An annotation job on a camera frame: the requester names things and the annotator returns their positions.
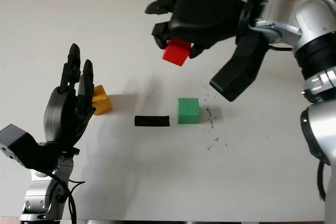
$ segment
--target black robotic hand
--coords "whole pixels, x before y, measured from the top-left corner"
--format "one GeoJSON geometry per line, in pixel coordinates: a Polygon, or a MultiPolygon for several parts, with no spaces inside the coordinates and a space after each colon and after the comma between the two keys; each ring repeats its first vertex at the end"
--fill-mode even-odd
{"type": "Polygon", "coordinates": [[[61,84],[52,92],[44,115],[46,142],[36,143],[26,131],[10,124],[0,131],[0,149],[21,165],[35,170],[52,170],[60,154],[78,155],[73,146],[83,135],[95,108],[92,63],[80,72],[80,52],[72,44],[64,64],[61,84]],[[75,83],[79,82],[78,95],[75,83]]]}
{"type": "Polygon", "coordinates": [[[194,58],[216,42],[236,36],[237,48],[231,60],[212,78],[210,85],[228,101],[234,101],[256,79],[268,41],[249,29],[259,0],[157,0],[147,14],[173,13],[169,22],[156,24],[152,35],[164,49],[177,37],[193,43],[194,58]]]}
{"type": "Polygon", "coordinates": [[[145,13],[173,13],[169,22],[156,24],[152,35],[164,49],[172,37],[193,43],[190,58],[194,58],[216,42],[236,35],[241,0],[157,0],[145,13]]]}

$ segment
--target green cube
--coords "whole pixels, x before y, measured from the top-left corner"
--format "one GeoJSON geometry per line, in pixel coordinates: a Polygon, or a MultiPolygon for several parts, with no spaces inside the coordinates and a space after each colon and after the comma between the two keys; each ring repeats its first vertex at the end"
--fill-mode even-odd
{"type": "Polygon", "coordinates": [[[199,105],[198,98],[179,98],[179,117],[178,123],[198,123],[199,117],[199,105]]]}

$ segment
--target table surface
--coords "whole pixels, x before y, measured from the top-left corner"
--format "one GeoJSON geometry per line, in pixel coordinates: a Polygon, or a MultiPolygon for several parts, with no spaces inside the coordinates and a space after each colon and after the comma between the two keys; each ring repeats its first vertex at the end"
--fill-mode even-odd
{"type": "MultiPolygon", "coordinates": [[[[113,104],[76,145],[71,179],[86,181],[74,192],[79,219],[322,220],[293,55],[268,52],[230,103],[208,83],[234,39],[183,67],[163,61],[151,31],[169,15],[145,15],[149,2],[1,0],[0,128],[13,123],[44,141],[44,110],[75,42],[113,104]],[[199,99],[199,124],[177,124],[178,98],[199,99]],[[171,126],[134,127],[135,115],[169,115],[171,126]]],[[[0,216],[20,215],[29,181],[29,170],[0,155],[0,216]]]]}

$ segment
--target yellow block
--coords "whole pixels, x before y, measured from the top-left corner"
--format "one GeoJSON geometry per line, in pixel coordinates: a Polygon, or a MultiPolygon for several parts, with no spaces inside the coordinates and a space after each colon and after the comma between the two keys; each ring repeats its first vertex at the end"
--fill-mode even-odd
{"type": "Polygon", "coordinates": [[[96,86],[93,91],[92,103],[100,102],[107,98],[103,85],[96,86]]]}
{"type": "Polygon", "coordinates": [[[92,106],[96,108],[94,115],[100,115],[112,109],[112,104],[102,85],[96,86],[93,91],[92,106]]]}
{"type": "Polygon", "coordinates": [[[92,106],[96,108],[95,112],[93,113],[94,115],[100,115],[101,113],[112,109],[112,104],[110,103],[109,99],[95,102],[92,104],[92,106]]]}

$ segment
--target robotic arm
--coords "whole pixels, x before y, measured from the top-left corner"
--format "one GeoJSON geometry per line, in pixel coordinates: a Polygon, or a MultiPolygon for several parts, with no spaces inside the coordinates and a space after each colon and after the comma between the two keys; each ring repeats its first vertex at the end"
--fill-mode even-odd
{"type": "Polygon", "coordinates": [[[31,169],[32,181],[20,217],[22,224],[59,224],[67,198],[72,223],[76,223],[76,206],[68,182],[73,156],[79,154],[74,145],[95,111],[93,89],[92,63],[85,62],[81,75],[79,47],[73,44],[60,86],[52,92],[45,111],[46,142],[37,144],[29,133],[13,124],[0,131],[0,148],[5,155],[31,169]]]}
{"type": "Polygon", "coordinates": [[[292,51],[305,79],[301,92],[312,103],[301,115],[310,152],[331,165],[325,222],[336,222],[336,1],[335,0],[158,0],[147,14],[172,12],[152,35],[164,49],[178,37],[193,43],[190,58],[236,36],[237,48],[210,85],[234,101],[256,79],[269,49],[292,51]],[[292,48],[270,44],[285,43],[292,48]]]}

